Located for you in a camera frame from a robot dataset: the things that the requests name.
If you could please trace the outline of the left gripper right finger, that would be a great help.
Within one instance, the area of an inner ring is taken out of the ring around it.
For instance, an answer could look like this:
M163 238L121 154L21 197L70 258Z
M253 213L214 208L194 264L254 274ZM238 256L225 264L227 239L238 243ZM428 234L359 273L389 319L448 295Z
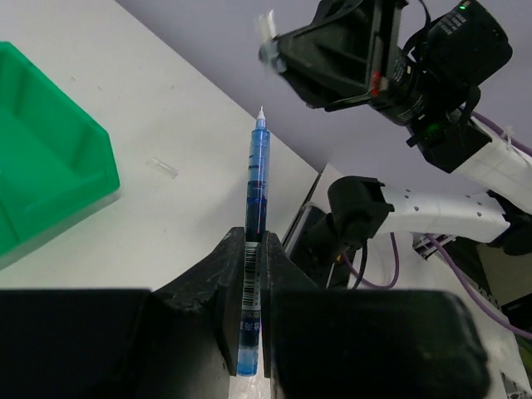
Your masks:
M484 398L488 355L467 306L434 290L332 290L261 250L264 372L274 398Z

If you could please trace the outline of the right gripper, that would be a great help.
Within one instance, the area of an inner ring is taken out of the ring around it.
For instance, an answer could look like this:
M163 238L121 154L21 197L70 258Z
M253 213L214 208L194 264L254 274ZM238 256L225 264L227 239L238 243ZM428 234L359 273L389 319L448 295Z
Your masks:
M311 24L278 38L283 79L312 108L369 101L373 1L320 1ZM398 126L444 126L512 57L502 26L478 1L460 1L403 48L392 47L370 107Z

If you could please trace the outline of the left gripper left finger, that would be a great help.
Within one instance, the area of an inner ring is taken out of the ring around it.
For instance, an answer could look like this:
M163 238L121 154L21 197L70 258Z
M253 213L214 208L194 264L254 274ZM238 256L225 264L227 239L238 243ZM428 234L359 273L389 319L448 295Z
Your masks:
M226 398L244 231L165 286L4 289L4 398Z

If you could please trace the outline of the clear pen cap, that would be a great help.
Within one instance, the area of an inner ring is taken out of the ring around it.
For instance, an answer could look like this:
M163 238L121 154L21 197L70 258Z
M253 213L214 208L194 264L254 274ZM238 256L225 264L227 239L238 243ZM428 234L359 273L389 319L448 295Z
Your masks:
M286 64L278 49L274 10L259 15L255 26L259 37L259 60L265 70L278 75L286 72Z
M146 161L146 164L149 165L152 168L155 168L160 173L163 173L164 175L167 175L171 179L175 179L178 175L178 170L174 168L173 166L165 163L162 160L159 160L155 157L150 158Z

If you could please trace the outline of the blue pen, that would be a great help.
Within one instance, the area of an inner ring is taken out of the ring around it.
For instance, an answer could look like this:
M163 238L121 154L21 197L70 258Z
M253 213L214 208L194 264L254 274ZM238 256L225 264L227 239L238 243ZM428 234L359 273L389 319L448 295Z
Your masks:
M266 232L270 132L260 110L251 132L244 225L244 279L237 374L252 377L259 365L261 326L259 245Z

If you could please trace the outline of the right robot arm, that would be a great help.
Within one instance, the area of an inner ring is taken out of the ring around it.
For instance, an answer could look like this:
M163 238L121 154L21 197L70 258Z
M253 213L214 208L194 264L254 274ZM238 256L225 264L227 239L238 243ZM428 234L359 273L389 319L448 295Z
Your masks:
M484 1L502 25L514 49L510 62L482 84L478 111L515 136L531 143L531 3ZM429 165L417 149L406 146L406 129L394 126L367 106L326 113L312 111L289 97L285 124L274 129L312 167L333 166L345 175L375 177L392 185L429 193L469 194L482 188L460 175Z

